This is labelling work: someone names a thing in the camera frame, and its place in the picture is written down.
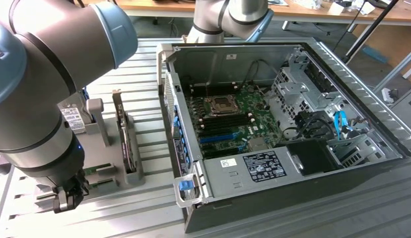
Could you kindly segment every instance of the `barcode sticker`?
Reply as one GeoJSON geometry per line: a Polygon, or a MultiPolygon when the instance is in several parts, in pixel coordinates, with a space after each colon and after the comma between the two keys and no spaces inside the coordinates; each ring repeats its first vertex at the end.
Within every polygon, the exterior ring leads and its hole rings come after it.
{"type": "Polygon", "coordinates": [[[237,165],[237,161],[235,158],[229,159],[229,160],[221,160],[220,161],[221,163],[221,167],[223,168],[227,168],[227,167],[231,167],[231,166],[236,166],[237,165]]]}
{"type": "Polygon", "coordinates": [[[85,123],[78,108],[62,109],[62,114],[73,130],[85,129],[85,123]]]}

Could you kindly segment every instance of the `black pole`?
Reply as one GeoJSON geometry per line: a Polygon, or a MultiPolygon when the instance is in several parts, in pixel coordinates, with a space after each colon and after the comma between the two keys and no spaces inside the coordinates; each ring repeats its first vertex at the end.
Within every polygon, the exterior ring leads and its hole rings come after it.
{"type": "Polygon", "coordinates": [[[391,3],[389,4],[387,8],[385,9],[383,13],[379,15],[378,19],[374,21],[371,27],[367,29],[367,31],[363,34],[363,37],[359,39],[357,44],[353,46],[351,50],[347,52],[343,62],[347,63],[351,59],[351,57],[355,55],[357,51],[362,48],[366,40],[370,38],[371,34],[374,33],[377,27],[379,26],[379,23],[383,21],[385,17],[387,16],[389,12],[397,5],[399,0],[391,0],[391,3]]]}

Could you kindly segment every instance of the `power supply label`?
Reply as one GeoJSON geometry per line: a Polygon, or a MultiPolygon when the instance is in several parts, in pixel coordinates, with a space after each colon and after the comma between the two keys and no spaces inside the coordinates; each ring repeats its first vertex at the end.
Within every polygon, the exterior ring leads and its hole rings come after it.
{"type": "Polygon", "coordinates": [[[255,182],[287,176],[275,151],[244,156],[244,162],[255,182]]]}

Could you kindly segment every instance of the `white label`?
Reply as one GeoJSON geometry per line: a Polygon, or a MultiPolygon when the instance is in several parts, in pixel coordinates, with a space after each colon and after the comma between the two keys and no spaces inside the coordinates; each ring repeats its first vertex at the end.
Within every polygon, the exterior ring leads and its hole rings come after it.
{"type": "Polygon", "coordinates": [[[231,167],[231,166],[236,166],[237,165],[237,161],[235,158],[229,159],[229,160],[221,160],[220,161],[221,163],[221,167],[223,168],[227,168],[227,167],[231,167]]]}
{"type": "Polygon", "coordinates": [[[78,108],[62,109],[62,114],[73,130],[85,129],[85,123],[78,108]]]}
{"type": "Polygon", "coordinates": [[[237,55],[227,55],[227,60],[236,60],[237,59],[237,55]]]}

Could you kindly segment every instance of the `blue latch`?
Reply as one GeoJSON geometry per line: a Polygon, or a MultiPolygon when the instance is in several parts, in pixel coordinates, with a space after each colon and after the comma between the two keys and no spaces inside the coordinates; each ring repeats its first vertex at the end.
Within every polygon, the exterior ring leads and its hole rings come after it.
{"type": "Polygon", "coordinates": [[[353,128],[348,126],[346,112],[344,111],[338,111],[335,116],[334,116],[334,124],[335,124],[335,127],[336,127],[336,132],[338,132],[339,140],[342,139],[340,118],[342,118],[342,128],[343,128],[343,126],[346,126],[348,130],[353,130],[353,128]]]}
{"type": "Polygon", "coordinates": [[[180,190],[192,190],[195,188],[195,182],[192,180],[180,182],[180,190]]]}
{"type": "Polygon", "coordinates": [[[173,119],[173,125],[177,126],[179,125],[179,121],[180,121],[180,117],[176,116],[175,119],[173,119]]]}
{"type": "Polygon", "coordinates": [[[185,162],[187,162],[187,166],[188,166],[188,168],[189,168],[189,167],[191,167],[191,164],[192,164],[192,160],[191,160],[191,157],[189,157],[189,156],[185,157],[185,162]]]}

